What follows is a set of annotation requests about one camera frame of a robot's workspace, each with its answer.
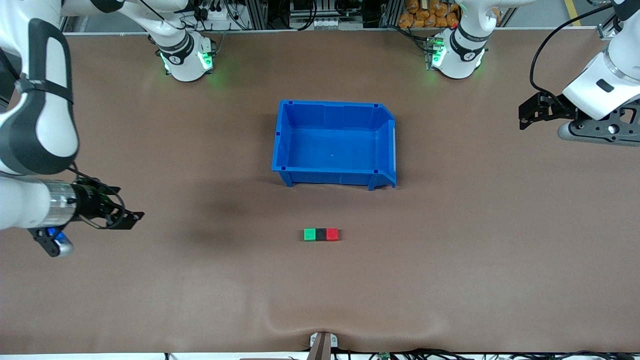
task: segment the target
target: brown tablecloth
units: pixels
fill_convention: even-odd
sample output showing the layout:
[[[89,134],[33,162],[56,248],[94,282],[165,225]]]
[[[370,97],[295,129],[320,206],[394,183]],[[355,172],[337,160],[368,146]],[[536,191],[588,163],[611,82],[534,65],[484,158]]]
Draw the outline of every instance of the brown tablecloth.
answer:
[[[145,37],[71,38],[78,165],[147,215],[72,224],[64,259],[0,233],[1,352],[300,350],[320,330],[362,351],[638,350],[639,150],[518,130],[547,33],[497,31],[461,81],[391,32],[229,35],[195,83]],[[560,32],[538,83],[560,92],[604,45]],[[383,103],[398,187],[286,188],[280,99]]]

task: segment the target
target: green led light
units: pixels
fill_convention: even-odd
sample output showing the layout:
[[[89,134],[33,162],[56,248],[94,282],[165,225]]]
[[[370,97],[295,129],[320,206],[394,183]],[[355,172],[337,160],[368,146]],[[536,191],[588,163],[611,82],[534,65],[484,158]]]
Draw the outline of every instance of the green led light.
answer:
[[[434,55],[433,55],[433,61],[431,62],[431,64],[433,66],[440,66],[442,65],[442,59],[444,59],[444,56],[447,54],[447,48],[443,45],[440,50],[438,50]]]
[[[162,62],[164,63],[164,68],[169,71],[169,65],[167,65],[166,63],[166,59],[164,58],[164,55],[162,55],[162,53],[160,53],[160,59],[162,59]]]
[[[198,57],[200,58],[200,62],[202,63],[202,67],[205,70],[211,69],[211,55],[209,53],[201,53],[198,52]]]

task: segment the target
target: green block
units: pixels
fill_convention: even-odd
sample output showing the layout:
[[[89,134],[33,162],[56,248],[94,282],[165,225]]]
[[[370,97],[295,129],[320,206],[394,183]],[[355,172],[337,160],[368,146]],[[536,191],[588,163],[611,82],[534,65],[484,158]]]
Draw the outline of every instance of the green block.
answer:
[[[315,240],[316,240],[316,230],[305,229],[305,241],[315,241]]]

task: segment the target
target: black cable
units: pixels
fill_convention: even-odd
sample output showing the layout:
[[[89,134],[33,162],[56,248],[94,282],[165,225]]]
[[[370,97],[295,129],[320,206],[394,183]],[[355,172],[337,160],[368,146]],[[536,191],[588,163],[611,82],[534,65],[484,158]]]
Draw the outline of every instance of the black cable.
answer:
[[[582,15],[576,16],[571,20],[568,20],[566,22],[564,22],[562,25],[558,26],[555,30],[551,31],[551,33],[549,35],[547,35],[547,37],[544,39],[544,41],[542,41],[542,44],[540,44],[540,47],[538,48],[538,50],[536,51],[536,54],[533,56],[533,60],[531,61],[531,69],[529,71],[529,82],[531,83],[531,86],[533,86],[534,89],[536,89],[539,92],[542,92],[548,96],[550,96],[551,98],[553,98],[553,100],[556,101],[556,103],[558,103],[560,106],[562,106],[563,110],[567,113],[571,113],[571,111],[569,109],[566,108],[566,106],[557,98],[557,96],[555,96],[553,93],[551,93],[549,90],[540,87],[536,84],[536,82],[533,80],[533,73],[534,70],[536,68],[536,61],[538,61],[538,56],[540,55],[540,52],[542,51],[542,49],[544,48],[544,46],[547,44],[547,42],[549,42],[549,40],[560,30],[562,30],[565,26],[571,24],[574,21],[578,21],[580,19],[584,19],[585,17],[589,17],[593,14],[602,12],[606,9],[610,9],[611,7],[613,7],[613,5],[611,3],[599,8],[599,9],[595,9],[595,10],[591,10],[590,12],[586,12],[583,13]]]
[[[313,25],[314,21],[316,20],[316,15],[318,13],[318,4],[316,2],[316,0],[309,0],[310,2],[310,6],[309,6],[309,20],[307,21],[307,23],[300,29],[298,29],[298,31],[303,31],[309,28],[309,26]]]
[[[121,222],[122,222],[122,220],[124,219],[124,215],[125,215],[124,211],[125,211],[125,208],[126,208],[126,207],[125,207],[125,205],[124,205],[124,200],[122,200],[122,198],[121,198],[121,196],[118,194],[118,192],[117,192],[117,191],[115,191],[114,189],[112,189],[109,185],[107,185],[107,184],[103,183],[102,181],[100,181],[100,180],[98,180],[98,179],[96,179],[96,178],[94,178],[94,177],[91,177],[91,176],[89,176],[89,175],[86,175],[86,174],[84,174],[84,173],[82,173],[82,172],[78,171],[78,169],[77,169],[77,165],[76,165],[76,163],[75,163],[75,162],[73,162],[73,163],[71,163],[71,164],[72,164],[72,166],[73,166],[73,167],[68,167],[68,168],[67,168],[67,170],[69,170],[69,171],[73,172],[73,173],[76,175],[76,179],[77,179],[77,177],[78,177],[78,176],[81,176],[81,177],[85,177],[85,178],[87,178],[87,179],[91,179],[91,180],[95,181],[96,183],[98,183],[98,184],[100,184],[100,185],[104,186],[105,188],[109,189],[109,190],[111,191],[111,193],[112,193],[112,194],[113,194],[113,195],[118,199],[118,201],[120,202],[120,216],[118,217],[118,220],[114,221],[111,225],[108,225],[108,226],[100,226],[100,225],[97,225],[95,222],[92,222],[91,220],[88,220],[88,219],[87,219],[86,221],[85,221],[85,219],[83,219],[83,221],[84,221],[84,222],[86,222],[87,224],[89,224],[89,225],[91,225],[91,226],[95,227],[96,229],[100,229],[100,230],[109,230],[109,229],[113,229],[113,228],[115,228],[116,226],[120,225],[120,223],[121,223]]]
[[[285,21],[284,20],[284,13],[285,12],[291,12],[288,9],[284,9],[284,6],[287,4],[289,0],[280,0],[280,4],[278,5],[278,16],[280,17],[280,22],[282,22],[282,25],[287,28],[287,29],[293,29],[291,27],[291,25],[289,24],[289,21]],[[316,20],[316,15],[318,12],[318,5],[316,3],[316,0],[309,0],[309,19],[307,20],[307,22],[304,24],[304,26],[302,26],[301,28],[298,28],[296,30],[298,31],[302,31],[302,30],[306,30],[309,28],[309,26],[313,25],[314,21]]]
[[[613,20],[613,18],[614,18],[615,16],[616,16],[616,14],[611,15],[611,16],[607,19],[607,21],[605,21],[605,22],[602,24],[602,27],[604,28],[604,27],[606,27],[607,25],[609,25],[609,23]]]
[[[240,23],[236,20],[236,18],[231,15],[231,9],[229,8],[229,1],[228,0],[223,0],[223,1],[225,2],[225,7],[227,8],[227,13],[229,14],[229,17],[231,18],[231,20],[233,20],[235,22],[235,24],[240,27],[240,29],[249,30],[248,28],[240,25]]]
[[[13,65],[9,61],[9,58],[6,57],[6,54],[4,53],[4,51],[2,49],[0,49],[0,61],[2,62],[4,67],[7,69],[7,71],[11,73],[11,75],[13,76],[14,79],[16,79],[16,80],[20,79],[20,75],[15,70],[15,67],[13,67]]]
[[[342,2],[344,0],[335,0],[335,3],[333,5],[333,9],[340,15],[343,17],[350,17],[350,16],[358,16],[362,14],[362,5],[360,5],[360,9],[354,11],[354,12],[349,12],[349,10],[347,10],[346,6],[343,6],[343,9],[340,9],[340,6],[342,5]]]
[[[605,354],[605,353],[602,353],[602,352],[582,350],[582,351],[578,351],[578,352],[572,352],[571,354],[565,354],[565,355],[556,357],[556,360],[563,360],[563,359],[566,359],[567,357],[577,356],[577,355],[600,357],[600,358],[605,359],[605,360],[615,360],[616,359],[616,356],[612,355],[612,354]]]
[[[613,28],[619,33],[622,31],[622,25],[620,24],[620,19],[617,15],[613,15]]]
[[[413,43],[418,47],[418,49],[424,51],[425,53],[433,53],[433,51],[427,50],[426,48],[422,47],[420,43],[418,43],[418,42],[423,42],[423,43],[426,42],[427,38],[414,35],[410,29],[407,29],[407,31],[405,31],[405,30],[402,30],[401,28],[398,28],[395,25],[384,25],[382,28],[394,29],[398,31],[400,34],[412,39]]]
[[[162,15],[160,15],[157,11],[155,11],[151,6],[149,6],[145,0],[140,0],[140,2],[145,5],[149,10],[151,10],[156,16],[158,16],[160,19],[162,19],[164,22],[166,22],[169,26],[171,26],[172,28],[176,29],[176,30],[184,30],[186,28],[186,25],[184,23],[182,23],[182,27],[181,28],[176,28],[172,23],[168,22]]]

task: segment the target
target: blue plastic bin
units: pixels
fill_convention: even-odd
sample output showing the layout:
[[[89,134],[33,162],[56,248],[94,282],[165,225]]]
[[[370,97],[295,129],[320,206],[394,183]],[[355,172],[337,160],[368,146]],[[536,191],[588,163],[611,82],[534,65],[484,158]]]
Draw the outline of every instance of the blue plastic bin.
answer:
[[[280,102],[271,169],[287,184],[396,187],[396,121],[382,104]]]

